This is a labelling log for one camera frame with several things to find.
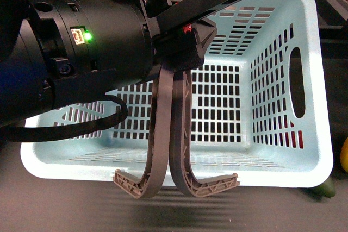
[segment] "green object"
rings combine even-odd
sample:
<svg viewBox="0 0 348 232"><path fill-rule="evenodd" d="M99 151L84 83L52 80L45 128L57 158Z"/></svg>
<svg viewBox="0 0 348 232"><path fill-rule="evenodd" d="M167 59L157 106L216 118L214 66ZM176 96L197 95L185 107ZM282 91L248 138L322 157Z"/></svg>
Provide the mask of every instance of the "green object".
<svg viewBox="0 0 348 232"><path fill-rule="evenodd" d="M92 34L91 33L89 33L89 32L85 32L85 34L84 34L84 36L83 36L84 38L85 38L85 41L90 41L90 40L92 40Z"/></svg>
<svg viewBox="0 0 348 232"><path fill-rule="evenodd" d="M310 188L314 193L323 196L325 198L332 198L336 195L335 185L331 177L328 177L319 186Z"/></svg>

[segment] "robotic arm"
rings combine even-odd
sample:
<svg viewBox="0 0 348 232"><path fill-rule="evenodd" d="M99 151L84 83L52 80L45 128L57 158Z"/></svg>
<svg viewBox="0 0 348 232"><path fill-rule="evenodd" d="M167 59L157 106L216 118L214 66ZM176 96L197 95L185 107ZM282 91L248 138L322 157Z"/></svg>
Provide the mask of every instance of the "robotic arm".
<svg viewBox="0 0 348 232"><path fill-rule="evenodd" d="M189 70L203 65L216 35L206 17L236 1L0 0L5 10L0 14L0 141L52 141L111 128L128 111L124 101L105 93L155 80L151 125L171 128L170 137L151 126L142 177L116 170L115 184L135 198L152 197L169 160L173 181L187 195L205 197L236 187L236 174L195 178L190 121L185 120L191 110ZM94 101L113 101L120 109L104 119L67 126L9 126Z"/></svg>
<svg viewBox="0 0 348 232"><path fill-rule="evenodd" d="M47 128L34 134L5 127L70 104L111 99L104 94L156 79L163 64L174 72L203 65L216 35L205 17L236 1L1 0L0 140L66 139L118 124L127 108L113 98L122 107L108 123L65 127L60 135L58 128L54 135Z"/></svg>

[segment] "red component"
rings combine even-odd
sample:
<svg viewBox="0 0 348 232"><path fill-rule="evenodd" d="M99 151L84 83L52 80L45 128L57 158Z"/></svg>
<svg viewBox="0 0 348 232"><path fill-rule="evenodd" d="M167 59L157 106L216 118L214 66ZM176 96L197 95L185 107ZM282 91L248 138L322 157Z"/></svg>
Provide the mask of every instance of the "red component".
<svg viewBox="0 0 348 232"><path fill-rule="evenodd" d="M187 26L183 27L184 33L186 34L187 32L192 32L192 26L189 24Z"/></svg>

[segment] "screw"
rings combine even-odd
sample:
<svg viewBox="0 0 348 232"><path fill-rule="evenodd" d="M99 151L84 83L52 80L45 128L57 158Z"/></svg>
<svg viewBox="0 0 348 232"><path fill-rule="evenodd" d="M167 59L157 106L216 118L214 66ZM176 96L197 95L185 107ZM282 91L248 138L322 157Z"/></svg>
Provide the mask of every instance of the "screw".
<svg viewBox="0 0 348 232"><path fill-rule="evenodd" d="M60 68L59 68L59 73L66 76L71 72L71 66L68 64L63 64Z"/></svg>

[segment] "black cable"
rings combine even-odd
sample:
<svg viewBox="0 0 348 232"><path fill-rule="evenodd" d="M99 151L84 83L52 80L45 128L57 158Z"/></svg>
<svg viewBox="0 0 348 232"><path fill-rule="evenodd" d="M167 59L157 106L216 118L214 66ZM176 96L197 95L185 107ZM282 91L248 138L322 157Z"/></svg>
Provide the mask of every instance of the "black cable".
<svg viewBox="0 0 348 232"><path fill-rule="evenodd" d="M57 127L12 127L5 126L0 128L0 141L6 142L45 142L69 139L98 130L106 130L118 125L128 116L128 108L125 102L116 96L105 95L101 101L112 101L121 108L114 114L89 122L70 124Z"/></svg>

